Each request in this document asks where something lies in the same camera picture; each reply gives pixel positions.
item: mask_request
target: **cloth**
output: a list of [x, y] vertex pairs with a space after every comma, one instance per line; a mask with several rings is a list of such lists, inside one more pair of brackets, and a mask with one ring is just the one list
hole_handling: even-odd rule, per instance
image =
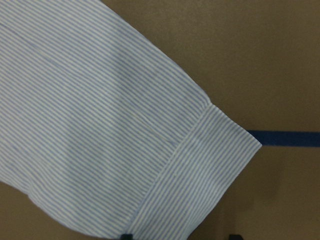
[[260, 147], [102, 2], [0, 1], [0, 180], [64, 226], [185, 240]]

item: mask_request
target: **striped fabric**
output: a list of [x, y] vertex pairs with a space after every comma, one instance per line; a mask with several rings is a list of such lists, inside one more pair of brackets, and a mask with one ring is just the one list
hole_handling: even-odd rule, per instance
[[185, 240], [261, 144], [98, 0], [0, 0], [0, 180], [86, 235]]

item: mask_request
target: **tan background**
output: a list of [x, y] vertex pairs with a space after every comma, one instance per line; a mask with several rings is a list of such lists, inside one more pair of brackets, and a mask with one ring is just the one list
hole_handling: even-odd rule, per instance
[[[104, 0], [248, 130], [320, 132], [320, 1]], [[264, 146], [189, 240], [320, 240], [320, 148]], [[0, 240], [93, 240], [0, 184]]]

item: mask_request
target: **brown surface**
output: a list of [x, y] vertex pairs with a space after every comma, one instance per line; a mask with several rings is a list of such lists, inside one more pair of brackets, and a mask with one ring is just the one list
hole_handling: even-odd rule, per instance
[[[245, 129], [320, 132], [320, 1], [104, 0]], [[320, 148], [262, 147], [189, 240], [320, 239]], [[0, 240], [91, 240], [0, 184]]]

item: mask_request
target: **black object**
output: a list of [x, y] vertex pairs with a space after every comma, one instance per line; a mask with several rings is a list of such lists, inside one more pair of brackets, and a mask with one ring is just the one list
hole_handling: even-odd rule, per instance
[[134, 240], [132, 234], [122, 234], [120, 240]]
[[230, 234], [229, 240], [244, 240], [241, 235], [238, 234]]

